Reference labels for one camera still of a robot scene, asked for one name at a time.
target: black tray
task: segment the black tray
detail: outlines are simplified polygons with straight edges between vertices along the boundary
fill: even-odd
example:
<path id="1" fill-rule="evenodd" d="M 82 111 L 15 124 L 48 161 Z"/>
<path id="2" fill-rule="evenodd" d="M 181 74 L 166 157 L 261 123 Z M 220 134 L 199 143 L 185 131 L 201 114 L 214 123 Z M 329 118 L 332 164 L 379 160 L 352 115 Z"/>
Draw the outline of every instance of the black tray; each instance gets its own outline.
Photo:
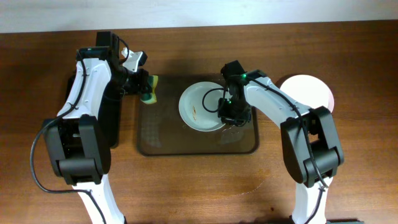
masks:
<path id="1" fill-rule="evenodd" d="M 259 145 L 256 110 L 242 128 L 225 125 L 201 132 L 187 126 L 178 112 L 181 94 L 197 82 L 224 85 L 218 75 L 159 76 L 155 89 L 157 103 L 140 102 L 137 148 L 145 156 L 193 154 L 250 154 Z"/>

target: white wall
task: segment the white wall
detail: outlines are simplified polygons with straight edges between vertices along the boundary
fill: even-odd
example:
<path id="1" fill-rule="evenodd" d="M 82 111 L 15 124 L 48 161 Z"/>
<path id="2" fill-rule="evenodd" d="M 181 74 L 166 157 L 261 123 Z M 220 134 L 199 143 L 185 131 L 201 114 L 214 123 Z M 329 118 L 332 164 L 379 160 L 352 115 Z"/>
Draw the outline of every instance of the white wall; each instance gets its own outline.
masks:
<path id="1" fill-rule="evenodd" d="M 0 0 L 0 32 L 398 19 L 398 0 Z"/>

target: brown table surface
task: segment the brown table surface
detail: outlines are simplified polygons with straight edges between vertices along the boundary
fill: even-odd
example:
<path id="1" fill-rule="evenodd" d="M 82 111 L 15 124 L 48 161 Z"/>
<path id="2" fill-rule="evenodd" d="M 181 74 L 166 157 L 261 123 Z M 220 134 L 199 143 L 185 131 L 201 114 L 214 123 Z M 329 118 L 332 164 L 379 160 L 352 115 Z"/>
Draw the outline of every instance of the brown table surface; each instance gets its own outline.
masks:
<path id="1" fill-rule="evenodd" d="M 150 74 L 216 73 L 238 59 L 274 82 L 321 78 L 335 96 L 345 153 L 327 200 L 327 219 L 398 220 L 398 21 L 115 30 L 145 50 Z M 96 31 L 0 34 L 0 222 L 89 223 L 76 194 L 52 195 L 29 170 L 32 140 L 63 105 L 75 50 Z M 287 218 L 295 182 L 282 160 L 280 131 L 259 115 L 260 148 L 248 156 L 143 157 L 134 143 L 136 96 L 123 99 L 120 145 L 109 173 L 129 223 L 238 223 Z M 35 165 L 42 183 L 69 189 L 50 166 L 43 140 Z"/>

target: wire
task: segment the wire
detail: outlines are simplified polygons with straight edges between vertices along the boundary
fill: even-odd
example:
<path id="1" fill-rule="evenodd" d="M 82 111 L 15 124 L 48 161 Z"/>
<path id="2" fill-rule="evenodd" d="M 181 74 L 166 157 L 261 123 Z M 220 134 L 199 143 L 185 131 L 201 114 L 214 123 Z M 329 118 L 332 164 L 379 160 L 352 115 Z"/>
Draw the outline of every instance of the wire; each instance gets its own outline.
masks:
<path id="1" fill-rule="evenodd" d="M 279 96 L 280 96 L 282 99 L 284 99 L 284 100 L 286 101 L 286 103 L 289 104 L 289 106 L 291 106 L 292 109 L 296 112 L 296 114 L 297 114 L 297 116 L 298 116 L 298 119 L 300 120 L 301 127 L 302 127 L 303 132 L 304 132 L 305 142 L 307 143 L 307 149 L 308 149 L 308 153 L 310 154 L 310 159 L 311 159 L 312 166 L 314 167 L 315 173 L 316 173 L 316 175 L 317 175 L 319 181 L 322 183 L 322 185 L 323 185 L 325 188 L 328 188 L 329 186 L 328 186 L 328 185 L 326 184 L 326 182 L 323 180 L 322 175 L 321 175 L 321 173 L 320 173 L 320 171 L 319 171 L 318 165 L 317 165 L 317 163 L 315 162 L 315 157 L 313 156 L 313 152 L 312 152 L 312 148 L 311 148 L 311 144 L 310 144 L 310 139 L 308 138 L 308 130 L 307 130 L 307 127 L 304 125 L 303 118 L 302 118 L 302 116 L 301 116 L 299 110 L 297 109 L 297 107 L 296 107 L 292 102 L 290 102 L 290 100 L 289 100 L 288 98 L 286 98 L 286 96 L 284 96 L 283 94 L 281 94 L 281 93 L 278 92 L 277 90 L 274 90 L 274 89 L 271 88 L 270 86 L 264 85 L 264 84 L 262 84 L 261 82 L 255 80 L 255 79 L 253 79 L 253 78 L 251 78 L 251 77 L 246 77 L 246 78 L 247 78 L 248 80 L 253 81 L 253 82 L 257 83 L 258 85 L 264 87 L 266 90 L 269 90 L 269 91 L 275 93 L 276 95 L 279 95 Z"/>
<path id="2" fill-rule="evenodd" d="M 64 116 L 66 116 L 67 114 L 69 114 L 70 112 L 72 112 L 77 104 L 80 101 L 81 95 L 83 94 L 83 90 L 85 87 L 85 83 L 86 83 L 86 77 L 87 77 L 87 72 L 86 72 L 86 66 L 85 63 L 83 61 L 82 56 L 80 55 L 80 52 L 77 51 L 77 55 L 79 56 L 80 62 L 81 62 L 81 66 L 83 67 L 83 81 L 81 83 L 81 87 L 80 87 L 80 91 L 79 94 L 77 95 L 76 101 L 70 105 L 70 108 L 62 113 L 61 115 L 57 116 L 56 118 L 54 118 L 52 121 L 50 121 L 49 123 L 47 123 L 37 134 L 35 139 L 33 140 L 32 143 L 32 147 L 30 149 L 30 172 L 32 173 L 32 177 L 34 182 L 36 183 L 36 185 L 43 190 L 46 193 L 50 193 L 50 194 L 68 194 L 68 193 L 84 193 L 87 194 L 87 196 L 89 196 L 89 198 L 91 199 L 91 201 L 93 202 L 94 206 L 97 208 L 99 214 L 101 215 L 101 218 L 103 220 L 103 223 L 106 224 L 106 220 L 105 220 L 105 216 L 103 214 L 103 212 L 100 209 L 100 206 L 98 206 L 97 202 L 95 201 L 93 195 L 91 194 L 91 191 L 89 190 L 50 190 L 45 188 L 37 179 L 36 173 L 35 173 L 35 168 L 34 168 L 34 152 L 35 152 L 35 147 L 36 144 L 40 138 L 40 136 L 44 133 L 45 130 L 47 130 L 47 128 L 49 128 L 50 126 L 53 126 L 55 124 L 57 124 Z"/>
<path id="3" fill-rule="evenodd" d="M 321 205 L 321 199 L 322 199 L 322 194 L 324 193 L 325 189 L 322 187 L 319 188 L 319 194 L 318 194 L 318 200 L 317 204 L 315 205 L 315 209 L 312 212 L 311 216 L 308 218 L 308 220 L 304 224 L 309 224 L 310 221 L 315 217 L 315 215 L 318 212 L 319 206 Z"/>
<path id="4" fill-rule="evenodd" d="M 211 110 L 207 109 L 207 107 L 205 106 L 205 98 L 206 98 L 207 94 L 211 93 L 212 91 L 216 91 L 216 90 L 223 90 L 223 91 L 224 91 L 224 92 L 223 92 L 223 101 L 221 102 L 221 105 L 220 105 L 219 107 L 217 107 L 217 109 L 211 111 Z M 202 104 L 203 108 L 204 108 L 207 112 L 210 112 L 210 113 L 218 112 L 218 111 L 224 106 L 225 92 L 226 92 L 226 88 L 214 88 L 214 89 L 212 89 L 212 90 L 207 91 L 207 92 L 205 93 L 205 95 L 203 96 L 202 100 L 201 100 L 201 104 Z"/>
<path id="5" fill-rule="evenodd" d="M 123 64 L 124 62 L 126 62 L 127 59 L 129 58 L 129 56 L 130 56 L 130 49 L 129 49 L 129 45 L 128 45 L 122 38 L 119 37 L 119 41 L 122 42 L 122 43 L 126 46 L 126 48 L 127 48 L 127 55 L 126 55 L 126 57 L 125 57 L 124 59 L 122 59 L 122 60 L 119 61 L 119 64 L 121 65 L 121 64 Z"/>

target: round white plate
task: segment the round white plate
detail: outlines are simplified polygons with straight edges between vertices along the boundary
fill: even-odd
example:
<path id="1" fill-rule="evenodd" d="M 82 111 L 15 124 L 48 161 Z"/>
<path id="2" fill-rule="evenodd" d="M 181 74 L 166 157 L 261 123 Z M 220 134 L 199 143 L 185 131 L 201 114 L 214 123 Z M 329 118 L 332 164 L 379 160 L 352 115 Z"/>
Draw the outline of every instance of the round white plate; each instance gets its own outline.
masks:
<path id="1" fill-rule="evenodd" d="M 335 107 L 335 99 L 329 87 L 320 79 L 310 75 L 290 77 L 283 82 L 280 90 L 311 108 L 324 106 L 332 112 Z"/>
<path id="2" fill-rule="evenodd" d="M 212 82 L 199 82 L 188 87 L 182 93 L 178 110 L 181 118 L 189 127 L 198 131 L 214 131 L 224 126 L 217 113 L 207 112 L 201 103 L 205 93 L 214 88 L 222 88 L 222 86 Z M 209 110 L 216 110 L 221 97 L 223 97 L 222 90 L 210 92 L 205 98 L 205 106 Z"/>

